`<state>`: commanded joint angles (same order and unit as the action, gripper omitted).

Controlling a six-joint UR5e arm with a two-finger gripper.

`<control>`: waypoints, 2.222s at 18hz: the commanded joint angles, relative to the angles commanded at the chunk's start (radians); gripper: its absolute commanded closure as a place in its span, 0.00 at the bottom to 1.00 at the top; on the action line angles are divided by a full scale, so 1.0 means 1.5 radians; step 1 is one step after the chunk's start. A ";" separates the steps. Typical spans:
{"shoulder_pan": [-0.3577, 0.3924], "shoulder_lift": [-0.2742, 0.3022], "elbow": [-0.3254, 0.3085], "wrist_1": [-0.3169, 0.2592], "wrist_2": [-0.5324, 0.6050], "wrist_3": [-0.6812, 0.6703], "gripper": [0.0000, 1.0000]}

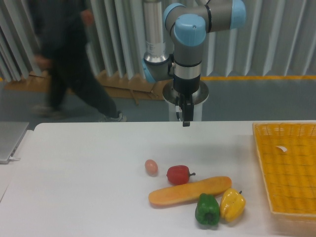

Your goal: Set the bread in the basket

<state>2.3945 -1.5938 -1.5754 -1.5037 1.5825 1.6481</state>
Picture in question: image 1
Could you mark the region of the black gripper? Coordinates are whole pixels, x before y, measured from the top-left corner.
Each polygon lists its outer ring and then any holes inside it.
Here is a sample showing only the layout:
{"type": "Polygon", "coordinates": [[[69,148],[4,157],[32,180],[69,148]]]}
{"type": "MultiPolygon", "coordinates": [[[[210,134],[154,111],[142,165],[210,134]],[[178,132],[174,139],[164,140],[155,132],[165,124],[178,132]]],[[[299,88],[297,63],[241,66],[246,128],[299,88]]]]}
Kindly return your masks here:
{"type": "Polygon", "coordinates": [[[200,75],[192,79],[184,79],[178,76],[173,78],[173,88],[179,92],[178,106],[183,115],[183,127],[190,126],[194,118],[194,104],[192,96],[183,94],[193,94],[199,88],[200,75]]]}

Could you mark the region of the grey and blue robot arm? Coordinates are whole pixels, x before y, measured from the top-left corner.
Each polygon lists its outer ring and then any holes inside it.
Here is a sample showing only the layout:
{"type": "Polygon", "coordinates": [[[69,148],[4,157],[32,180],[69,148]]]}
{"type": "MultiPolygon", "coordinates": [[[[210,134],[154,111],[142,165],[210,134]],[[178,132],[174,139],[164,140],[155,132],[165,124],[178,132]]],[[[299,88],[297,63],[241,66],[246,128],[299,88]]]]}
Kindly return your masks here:
{"type": "Polygon", "coordinates": [[[163,88],[170,104],[169,119],[184,127],[200,121],[208,89],[200,81],[204,42],[212,32],[241,28],[246,7],[241,0],[201,0],[199,6],[173,3],[166,9],[160,0],[144,0],[146,51],[142,65],[150,83],[171,79],[163,88]]]}

